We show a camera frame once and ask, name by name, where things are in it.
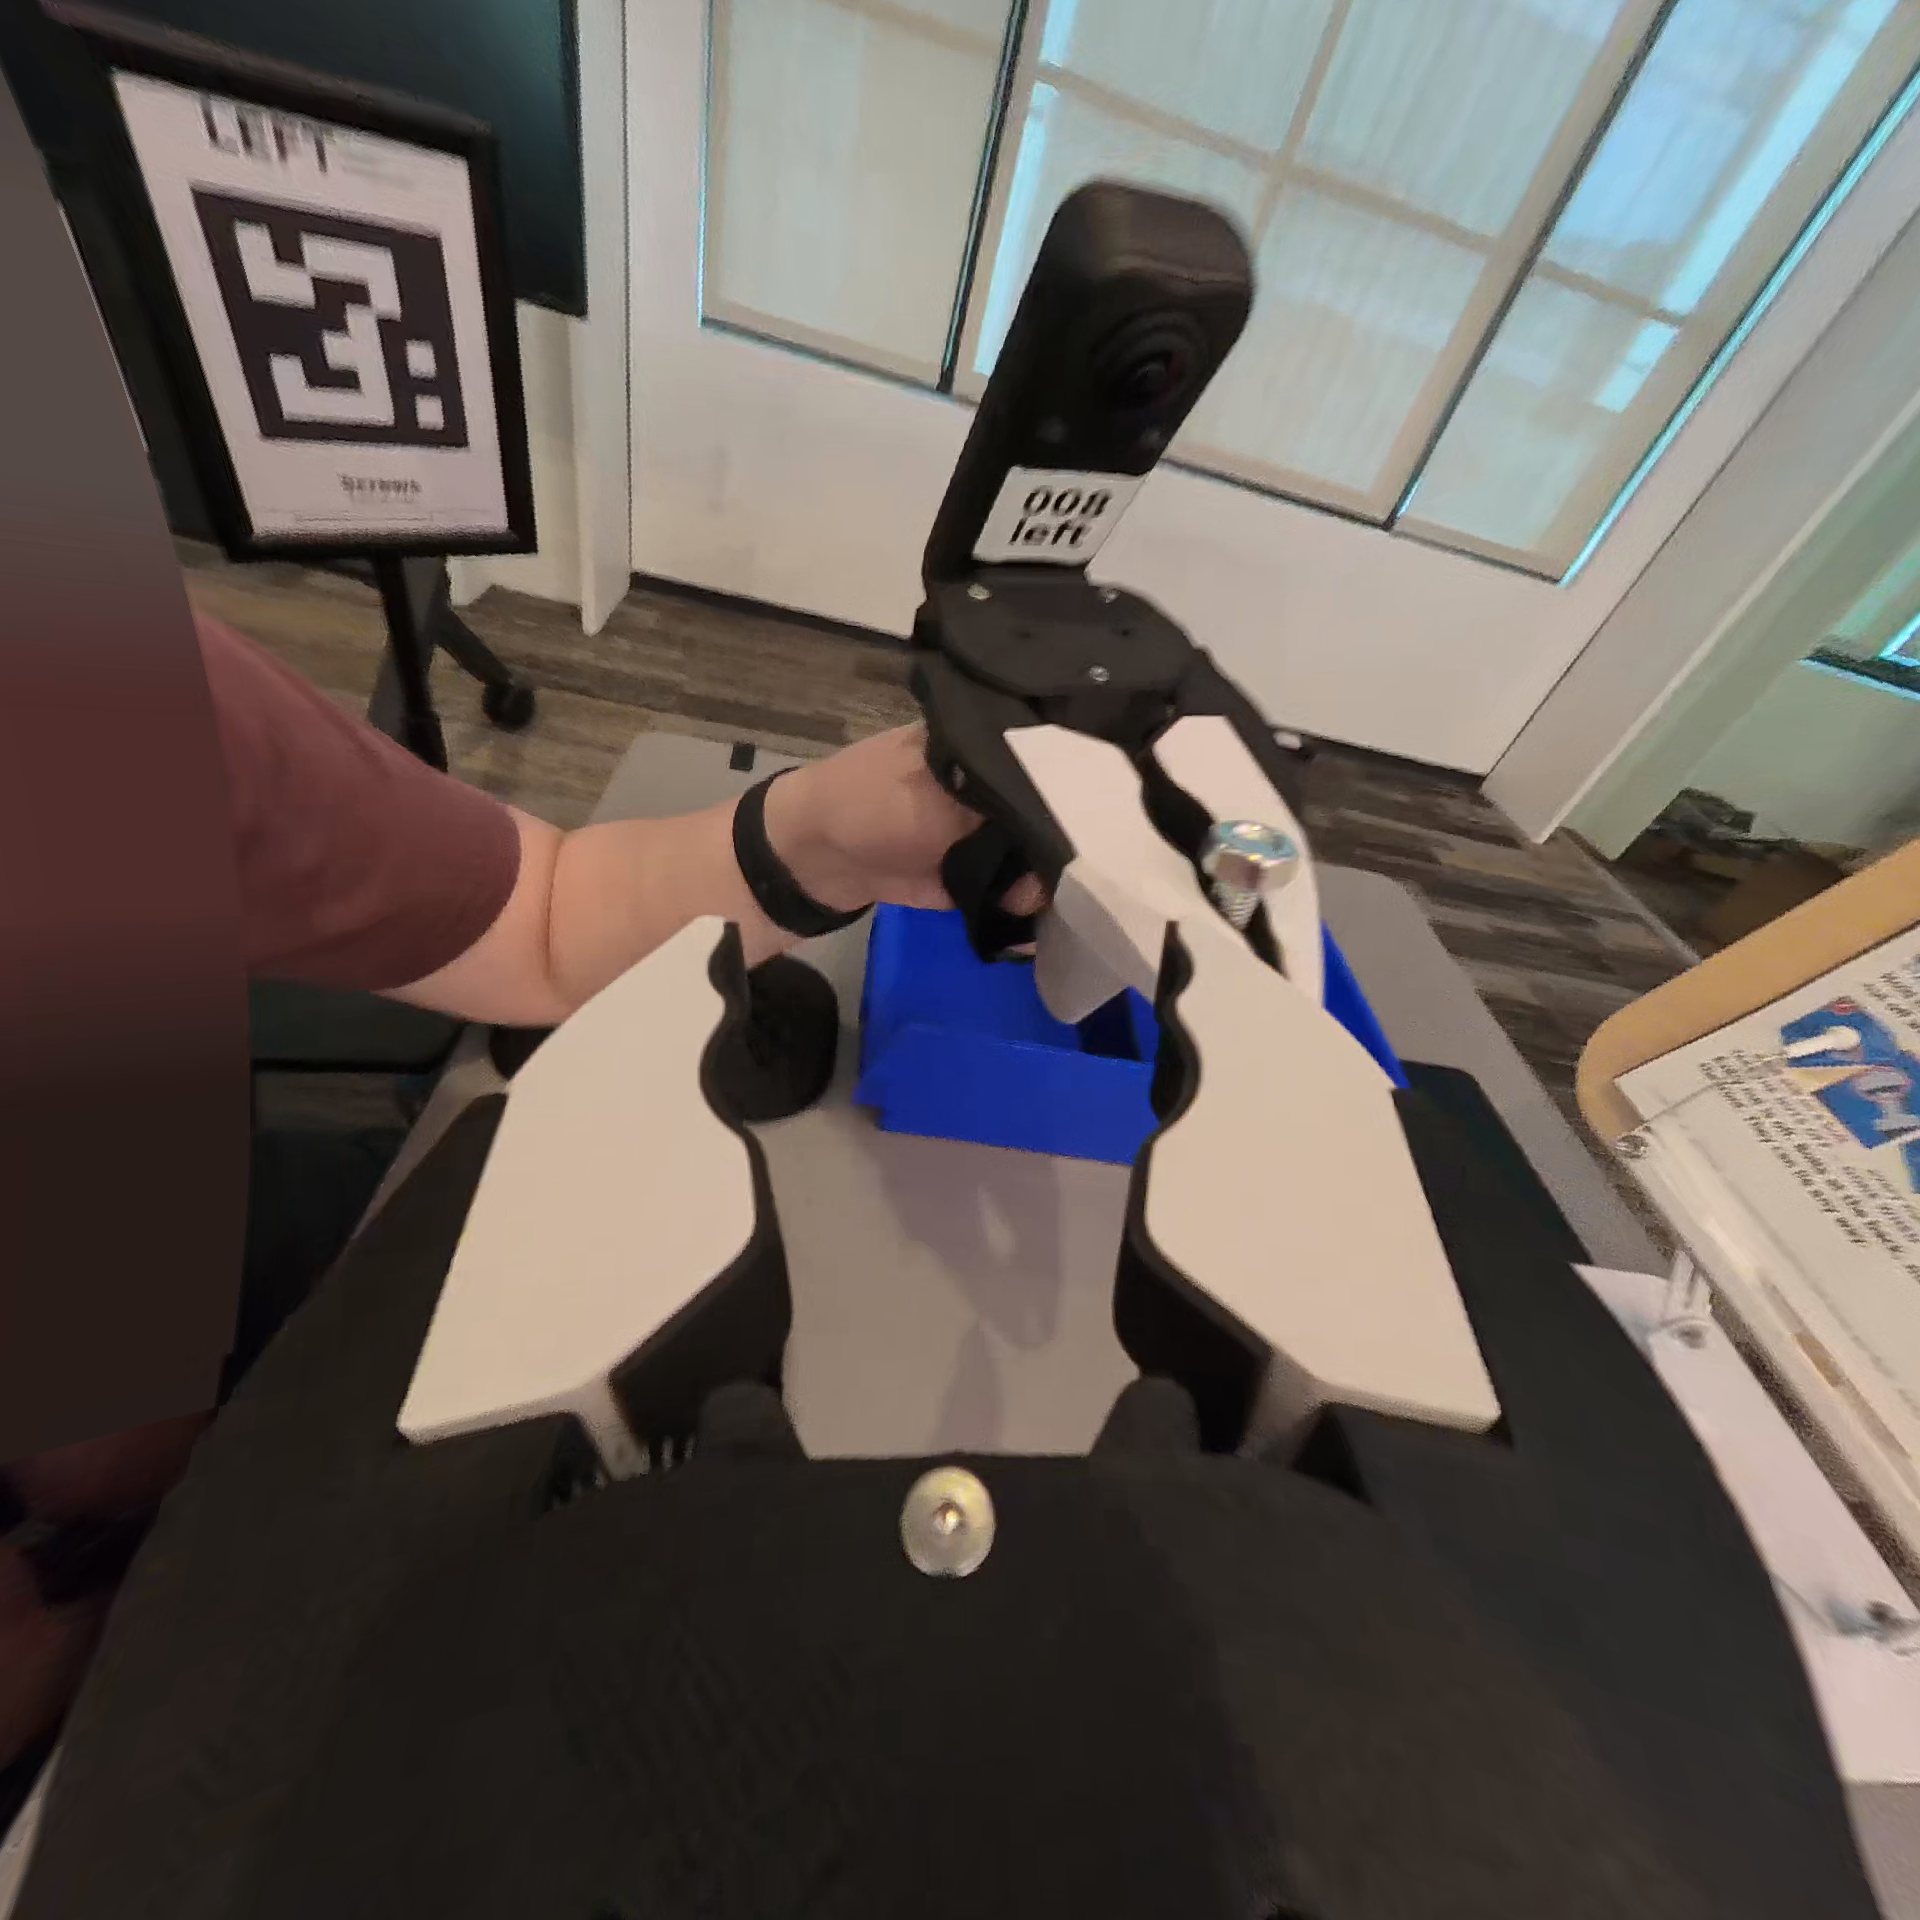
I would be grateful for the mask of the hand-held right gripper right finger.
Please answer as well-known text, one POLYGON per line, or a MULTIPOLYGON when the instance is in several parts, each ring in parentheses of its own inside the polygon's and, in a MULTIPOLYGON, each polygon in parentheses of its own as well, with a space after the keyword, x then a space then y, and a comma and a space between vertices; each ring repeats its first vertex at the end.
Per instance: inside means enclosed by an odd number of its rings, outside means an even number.
POLYGON ((1295 1453, 1323 1413, 1502 1421, 1392 1080, 1218 921, 1169 921, 1157 1128, 1128 1181, 1116 1340, 1206 1453, 1295 1453))

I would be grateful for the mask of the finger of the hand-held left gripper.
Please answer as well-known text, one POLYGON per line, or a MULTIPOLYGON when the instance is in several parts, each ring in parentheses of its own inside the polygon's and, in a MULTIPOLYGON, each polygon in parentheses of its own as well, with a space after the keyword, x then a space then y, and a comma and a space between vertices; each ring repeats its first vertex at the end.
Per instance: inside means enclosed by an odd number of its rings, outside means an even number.
POLYGON ((1210 824, 1258 820, 1299 840, 1299 877, 1275 893, 1262 917, 1250 930, 1238 930, 1238 938, 1299 995, 1307 995, 1307 1003, 1323 1003, 1323 913, 1307 828, 1283 796, 1279 775, 1266 771, 1230 718, 1185 714, 1153 743, 1153 820, 1165 828, 1173 848, 1189 856, 1206 905, 1214 901, 1197 861, 1210 824))
POLYGON ((1271 1027, 1275 966, 1202 901, 1189 856, 1153 820, 1153 747, 1137 767, 1116 743, 1019 727, 1007 747, 1068 844, 1035 942, 1047 1011, 1080 1023, 1120 990, 1173 1007, 1193 1027, 1271 1027))

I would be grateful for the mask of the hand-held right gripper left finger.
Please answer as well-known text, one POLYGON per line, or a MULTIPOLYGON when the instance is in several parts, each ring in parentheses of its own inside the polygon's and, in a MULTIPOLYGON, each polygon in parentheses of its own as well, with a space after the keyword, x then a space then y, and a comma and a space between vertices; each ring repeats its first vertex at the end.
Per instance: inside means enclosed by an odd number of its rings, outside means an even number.
POLYGON ((544 1417, 690 1445, 718 1388, 783 1396, 767 1161, 714 1084, 743 1023, 739 930, 698 917, 516 1072, 398 1404, 410 1445, 544 1417))

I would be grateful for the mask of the silver hex bolt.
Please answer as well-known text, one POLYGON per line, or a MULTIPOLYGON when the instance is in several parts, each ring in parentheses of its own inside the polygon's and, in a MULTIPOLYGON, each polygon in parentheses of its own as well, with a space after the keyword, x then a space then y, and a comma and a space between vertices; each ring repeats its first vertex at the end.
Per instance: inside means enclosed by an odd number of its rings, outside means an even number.
POLYGON ((1250 930, 1262 917, 1266 901, 1299 877, 1299 865, 1299 840, 1258 820, 1210 824, 1197 861, 1214 909, 1234 930, 1250 930))

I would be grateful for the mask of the blue plastic bin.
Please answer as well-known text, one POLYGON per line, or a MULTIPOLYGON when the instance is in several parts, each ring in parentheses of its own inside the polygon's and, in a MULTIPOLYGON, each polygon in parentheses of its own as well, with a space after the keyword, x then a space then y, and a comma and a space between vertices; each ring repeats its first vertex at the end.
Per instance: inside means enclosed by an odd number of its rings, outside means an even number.
POLYGON ((1250 1181, 1315 1124, 1388 1128, 1409 1092, 1344 954, 1311 1003, 1210 913, 1165 930, 1149 990, 1068 1023, 1039 970, 986 962, 958 913, 877 909, 861 986, 856 1100, 885 1133, 1250 1181))

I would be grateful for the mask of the person's left forearm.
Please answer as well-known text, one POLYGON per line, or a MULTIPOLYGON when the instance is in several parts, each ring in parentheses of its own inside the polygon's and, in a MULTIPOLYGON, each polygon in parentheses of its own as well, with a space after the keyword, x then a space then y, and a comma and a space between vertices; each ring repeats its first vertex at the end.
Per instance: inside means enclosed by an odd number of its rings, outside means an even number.
POLYGON ((495 921, 442 970, 382 999, 495 1027, 560 1027, 702 917, 731 921, 747 966, 800 938, 755 901, 735 856, 739 804, 674 820, 556 828, 507 808, 520 869, 495 921))

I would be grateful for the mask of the person's left hand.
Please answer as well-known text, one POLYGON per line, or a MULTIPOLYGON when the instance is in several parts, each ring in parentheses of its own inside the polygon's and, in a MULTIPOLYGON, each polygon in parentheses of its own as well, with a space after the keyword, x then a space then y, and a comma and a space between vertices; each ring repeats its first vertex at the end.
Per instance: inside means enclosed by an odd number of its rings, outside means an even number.
POLYGON ((942 865, 986 820, 954 800, 905 723, 779 775, 763 800, 771 852, 828 909, 954 909, 942 865))

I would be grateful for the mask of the dark office chair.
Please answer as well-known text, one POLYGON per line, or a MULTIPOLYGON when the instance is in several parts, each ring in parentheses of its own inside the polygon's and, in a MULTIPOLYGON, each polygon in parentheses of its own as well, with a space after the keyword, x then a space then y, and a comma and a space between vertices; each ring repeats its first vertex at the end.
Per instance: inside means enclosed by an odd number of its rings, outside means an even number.
POLYGON ((252 982, 252 1165, 227 1376, 341 1258, 463 1027, 373 995, 252 982))

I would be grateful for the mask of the large window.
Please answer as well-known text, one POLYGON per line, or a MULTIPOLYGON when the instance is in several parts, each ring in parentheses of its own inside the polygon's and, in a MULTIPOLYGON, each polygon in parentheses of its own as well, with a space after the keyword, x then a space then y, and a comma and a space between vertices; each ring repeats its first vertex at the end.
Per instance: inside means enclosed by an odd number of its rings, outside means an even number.
POLYGON ((1218 479, 1579 572, 1916 110, 1908 0, 706 8, 702 321, 974 398, 1055 207, 1230 215, 1218 479))

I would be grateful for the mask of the wooden document stand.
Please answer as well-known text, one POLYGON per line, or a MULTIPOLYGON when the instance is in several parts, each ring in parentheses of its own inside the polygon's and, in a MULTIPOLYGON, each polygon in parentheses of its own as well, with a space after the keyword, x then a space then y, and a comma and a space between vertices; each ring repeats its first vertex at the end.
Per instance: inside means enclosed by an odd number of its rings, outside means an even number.
POLYGON ((1575 1072, 1587 1128, 1664 1218, 1676 1250, 1664 1303, 1648 1279, 1591 1271, 1591 1283, 1652 1360, 1733 1498, 1786 1607, 1843 1782, 1900 1790, 1920 1778, 1920 1510, 1883 1506, 1879 1490, 1851 1473, 1823 1425, 1823 1388, 1798 1364, 1778 1376, 1774 1352, 1737 1319, 1737 1299, 1693 1258, 1644 1185, 1644 1145, 1632 1141, 1636 1124, 1616 1080, 1916 930, 1916 917, 1920 852, 1908 840, 1612 1015, 1575 1072))

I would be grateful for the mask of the dark floor clutter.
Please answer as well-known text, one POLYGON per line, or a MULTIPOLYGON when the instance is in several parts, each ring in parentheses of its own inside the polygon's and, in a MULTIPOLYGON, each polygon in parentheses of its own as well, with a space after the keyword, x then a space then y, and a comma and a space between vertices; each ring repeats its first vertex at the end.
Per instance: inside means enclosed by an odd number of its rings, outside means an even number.
POLYGON ((1701 873, 1741 869, 1762 856, 1774 840, 1758 832, 1758 812, 1737 808, 1733 800, 1685 787, 1664 804, 1644 836, 1636 840, 1652 861, 1685 861, 1701 873))

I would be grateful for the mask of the printed paper sheet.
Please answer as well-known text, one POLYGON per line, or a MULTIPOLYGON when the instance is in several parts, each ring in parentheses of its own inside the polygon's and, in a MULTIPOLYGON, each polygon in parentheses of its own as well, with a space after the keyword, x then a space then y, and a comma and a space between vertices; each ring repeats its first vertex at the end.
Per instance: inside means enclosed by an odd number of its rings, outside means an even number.
POLYGON ((1916 1015, 1904 930, 1616 1080, 1648 1193, 1896 1510, 1920 1490, 1916 1015))

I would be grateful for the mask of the narrow side window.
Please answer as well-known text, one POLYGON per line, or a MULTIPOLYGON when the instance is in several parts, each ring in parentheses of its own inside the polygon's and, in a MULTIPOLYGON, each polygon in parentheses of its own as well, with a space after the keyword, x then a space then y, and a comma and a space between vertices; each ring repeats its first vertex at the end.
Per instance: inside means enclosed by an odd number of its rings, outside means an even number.
POLYGON ((1831 621, 1806 662, 1843 678, 1920 694, 1920 580, 1912 572, 1879 576, 1831 621))

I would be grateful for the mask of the black framed marker sign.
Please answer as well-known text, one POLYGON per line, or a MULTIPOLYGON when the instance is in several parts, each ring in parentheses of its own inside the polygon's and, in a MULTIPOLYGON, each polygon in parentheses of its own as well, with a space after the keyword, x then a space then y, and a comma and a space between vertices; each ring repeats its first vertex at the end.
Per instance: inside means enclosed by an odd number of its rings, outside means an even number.
POLYGON ((101 199, 211 540, 361 568, 369 718, 447 767, 447 564, 540 544, 491 126, 101 4, 41 12, 106 81, 101 199))

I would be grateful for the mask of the large black wall screen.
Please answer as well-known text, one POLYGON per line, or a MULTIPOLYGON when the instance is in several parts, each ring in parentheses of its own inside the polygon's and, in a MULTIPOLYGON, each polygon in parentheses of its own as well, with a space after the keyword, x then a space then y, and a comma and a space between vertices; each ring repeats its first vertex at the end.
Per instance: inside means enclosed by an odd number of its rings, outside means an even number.
MULTIPOLYGON (((114 12, 337 81, 471 114, 499 146, 516 300, 585 317, 580 65, 568 0, 114 0, 114 12)), ((138 313, 110 227, 110 101, 85 49, 41 4, 0 8, 0 61, 97 300, 138 313)))

